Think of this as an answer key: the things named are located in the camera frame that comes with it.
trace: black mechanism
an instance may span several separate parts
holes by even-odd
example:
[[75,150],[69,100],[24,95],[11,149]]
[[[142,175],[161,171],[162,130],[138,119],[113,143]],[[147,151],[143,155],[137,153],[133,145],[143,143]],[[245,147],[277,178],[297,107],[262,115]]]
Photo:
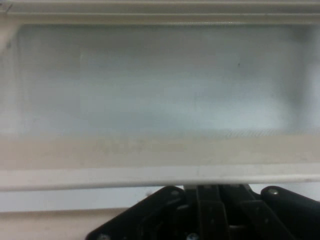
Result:
[[318,240],[320,203],[269,186],[167,186],[86,240]]

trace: screw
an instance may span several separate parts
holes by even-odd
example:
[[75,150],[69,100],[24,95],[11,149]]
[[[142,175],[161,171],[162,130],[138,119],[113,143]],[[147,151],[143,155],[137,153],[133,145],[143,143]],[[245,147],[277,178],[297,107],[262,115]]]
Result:
[[278,195],[278,194],[279,194],[278,190],[276,190],[276,189],[274,189],[274,188],[270,188],[270,189],[268,190],[268,192],[269,192],[270,194],[272,194],[272,195]]
[[111,237],[106,234],[100,234],[96,240],[111,240]]
[[186,236],[186,240],[199,240],[199,235],[196,233],[190,233]]

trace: freezer compartment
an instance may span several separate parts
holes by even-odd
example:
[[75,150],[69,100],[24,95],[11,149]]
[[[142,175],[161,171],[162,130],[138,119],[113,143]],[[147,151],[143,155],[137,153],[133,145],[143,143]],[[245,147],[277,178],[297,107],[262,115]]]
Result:
[[317,26],[26,25],[0,133],[260,136],[320,126]]
[[0,189],[320,180],[317,25],[23,25]]

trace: white plastic shelf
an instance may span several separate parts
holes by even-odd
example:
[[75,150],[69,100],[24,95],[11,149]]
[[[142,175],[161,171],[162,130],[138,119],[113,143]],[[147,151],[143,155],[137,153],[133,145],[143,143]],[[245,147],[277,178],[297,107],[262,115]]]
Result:
[[320,180],[316,25],[14,29],[1,190]]

